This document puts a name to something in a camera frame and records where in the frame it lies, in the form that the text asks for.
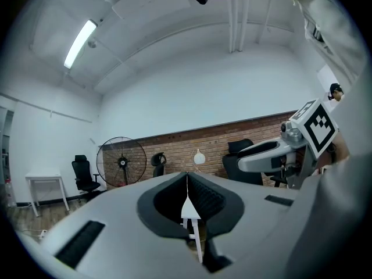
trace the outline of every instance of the black pedestal fan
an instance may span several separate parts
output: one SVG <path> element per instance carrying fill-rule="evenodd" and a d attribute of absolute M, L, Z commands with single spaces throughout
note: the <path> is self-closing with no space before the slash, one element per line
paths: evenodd
<path fill-rule="evenodd" d="M 106 141 L 97 153 L 97 170 L 108 184 L 122 187 L 136 183 L 146 169 L 146 153 L 142 146 L 127 137 Z"/>

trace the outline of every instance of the power strip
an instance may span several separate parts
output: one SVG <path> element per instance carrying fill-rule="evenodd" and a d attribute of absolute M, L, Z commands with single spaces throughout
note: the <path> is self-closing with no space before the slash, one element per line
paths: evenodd
<path fill-rule="evenodd" d="M 44 237 L 47 234 L 47 232 L 48 232 L 47 230 L 42 230 L 41 233 L 40 233 L 40 235 L 39 235 L 39 240 L 44 239 Z"/>

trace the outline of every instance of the white ceiling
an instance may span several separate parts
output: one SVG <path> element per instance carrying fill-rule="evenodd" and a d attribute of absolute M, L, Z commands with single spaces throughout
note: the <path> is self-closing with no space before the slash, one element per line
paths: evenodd
<path fill-rule="evenodd" d="M 262 31 L 269 0 L 249 0 L 245 42 Z M 242 17 L 242 0 L 238 0 Z M 260 44 L 289 45 L 293 35 L 291 0 L 273 0 Z M 104 94 L 115 84 L 186 49 L 221 44 L 228 51 L 227 0 L 35 0 L 30 45 L 34 54 L 63 71 L 63 62 L 87 20 L 98 23 L 70 75 Z"/>

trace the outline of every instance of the brick wall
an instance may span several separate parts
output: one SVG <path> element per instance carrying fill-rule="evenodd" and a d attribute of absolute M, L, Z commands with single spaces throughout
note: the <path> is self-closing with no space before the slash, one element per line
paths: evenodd
<path fill-rule="evenodd" d="M 198 130 L 138 139 L 137 141 L 143 147 L 147 159 L 146 169 L 140 181 L 152 178 L 154 167 L 151 165 L 150 161 L 152 155 L 158 152 L 164 152 L 164 155 L 167 157 L 165 167 L 166 174 L 176 171 L 195 171 L 192 164 L 192 157 L 194 157 L 197 149 L 199 149 L 206 158 L 204 164 L 197 165 L 200 171 L 227 178 L 227 173 L 222 164 L 222 157 L 228 154 L 228 142 L 249 138 L 253 143 L 257 144 L 269 138 L 278 137 L 280 135 L 281 123 L 288 120 L 293 114 L 294 112 L 283 113 L 270 117 L 229 123 Z M 135 155 L 138 160 L 144 160 L 144 154 L 141 153 L 142 150 L 140 150 L 140 148 L 131 148 L 130 152 L 134 152 L 132 154 L 133 156 Z M 142 168 L 143 166 L 139 164 L 138 169 L 133 170 L 133 173 L 137 172 L 137 174 L 140 174 L 141 172 L 138 170 Z M 274 182 L 270 181 L 269 178 L 264 175 L 263 182 L 264 185 L 274 185 Z"/>

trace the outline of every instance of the fan guard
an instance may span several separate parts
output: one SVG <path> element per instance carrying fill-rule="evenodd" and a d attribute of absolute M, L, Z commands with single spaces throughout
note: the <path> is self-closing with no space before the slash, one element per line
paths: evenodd
<path fill-rule="evenodd" d="M 97 153 L 99 175 L 106 183 L 122 187 L 136 183 L 146 170 L 146 153 L 135 140 L 115 137 L 106 141 Z"/>

